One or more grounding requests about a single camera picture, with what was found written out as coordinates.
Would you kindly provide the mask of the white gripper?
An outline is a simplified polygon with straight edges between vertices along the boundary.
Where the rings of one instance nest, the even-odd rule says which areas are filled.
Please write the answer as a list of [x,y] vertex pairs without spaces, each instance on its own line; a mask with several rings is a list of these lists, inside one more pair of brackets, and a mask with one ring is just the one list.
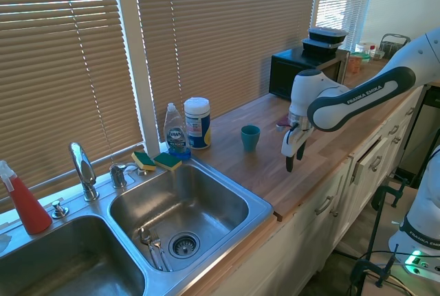
[[293,126],[286,132],[281,153],[286,156],[285,166],[288,172],[292,172],[294,168],[294,159],[301,161],[305,151],[305,144],[309,136],[313,133],[314,128],[307,126],[306,129],[294,123]]

